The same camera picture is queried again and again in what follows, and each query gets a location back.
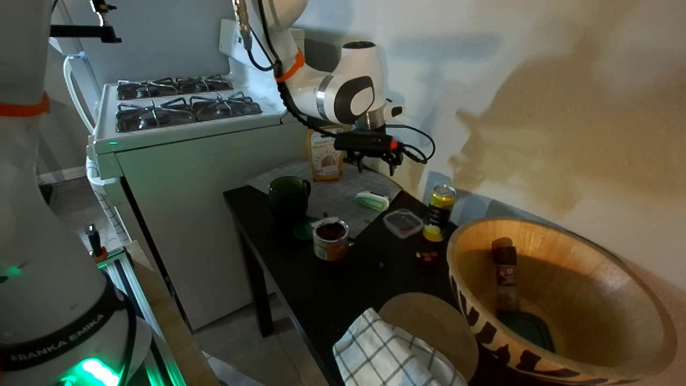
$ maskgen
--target black table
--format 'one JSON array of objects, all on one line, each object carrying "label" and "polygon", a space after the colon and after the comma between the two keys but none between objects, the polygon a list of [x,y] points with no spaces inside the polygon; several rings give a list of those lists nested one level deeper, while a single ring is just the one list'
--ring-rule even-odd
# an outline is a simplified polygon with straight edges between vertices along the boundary
[{"label": "black table", "polygon": [[[420,234],[399,240],[383,227],[381,215],[353,240],[346,260],[329,263],[313,256],[309,240],[299,240],[293,231],[274,224],[262,191],[241,187],[228,191],[225,202],[241,235],[262,334],[274,329],[264,278],[271,275],[331,384],[340,384],[333,345],[365,308],[380,310],[387,301],[403,291],[425,291],[455,305],[447,244],[429,244]],[[410,208],[419,216],[426,210],[405,191],[388,210],[394,208]],[[425,249],[437,251],[437,260],[431,263],[419,260],[416,251]],[[532,380],[524,380],[483,352],[470,384],[532,384]]]}]

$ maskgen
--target white towel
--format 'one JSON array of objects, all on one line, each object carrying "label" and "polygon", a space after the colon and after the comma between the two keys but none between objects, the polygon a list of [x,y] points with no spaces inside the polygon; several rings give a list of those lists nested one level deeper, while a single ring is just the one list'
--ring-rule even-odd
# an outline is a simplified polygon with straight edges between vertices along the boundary
[{"label": "white towel", "polygon": [[443,354],[374,308],[352,321],[333,352],[348,386],[467,386]]}]

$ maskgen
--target table leg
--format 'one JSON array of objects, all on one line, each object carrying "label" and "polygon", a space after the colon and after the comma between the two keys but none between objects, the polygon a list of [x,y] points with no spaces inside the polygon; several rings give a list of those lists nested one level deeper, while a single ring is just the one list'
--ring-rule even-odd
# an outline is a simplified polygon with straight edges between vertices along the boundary
[{"label": "table leg", "polygon": [[258,326],[260,326],[262,336],[269,336],[274,332],[274,320],[272,320],[271,298],[267,291],[264,273],[262,273],[262,266],[260,266],[253,249],[247,244],[247,240],[242,235],[239,235],[239,238],[241,238],[245,267],[248,271],[248,282],[252,282],[253,305],[256,305],[256,313],[258,313]]}]

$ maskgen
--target small bowl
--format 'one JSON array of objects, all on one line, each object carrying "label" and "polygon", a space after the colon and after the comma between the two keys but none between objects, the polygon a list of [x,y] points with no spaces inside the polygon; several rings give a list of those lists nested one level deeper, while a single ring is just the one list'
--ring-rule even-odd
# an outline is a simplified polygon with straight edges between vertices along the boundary
[{"label": "small bowl", "polygon": [[[497,318],[491,247],[517,249],[517,298],[542,321],[554,349]],[[663,305],[610,251],[561,229],[517,219],[458,227],[449,273],[477,340],[506,366],[554,384],[637,381],[675,355],[675,329]]]}]

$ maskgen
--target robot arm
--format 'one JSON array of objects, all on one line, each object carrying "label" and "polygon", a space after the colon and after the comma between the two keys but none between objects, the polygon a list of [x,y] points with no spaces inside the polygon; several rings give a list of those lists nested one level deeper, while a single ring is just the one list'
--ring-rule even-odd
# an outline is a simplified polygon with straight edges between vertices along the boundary
[{"label": "robot arm", "polygon": [[232,0],[245,50],[253,39],[267,43],[267,55],[274,64],[285,106],[309,129],[319,121],[348,125],[353,131],[334,135],[334,147],[348,153],[348,161],[361,167],[365,156],[383,158],[391,171],[401,164],[405,145],[387,135],[387,121],[403,106],[387,98],[383,64],[376,43],[353,41],[343,44],[340,61],[333,73],[312,68],[289,32],[302,15],[307,0]]}]

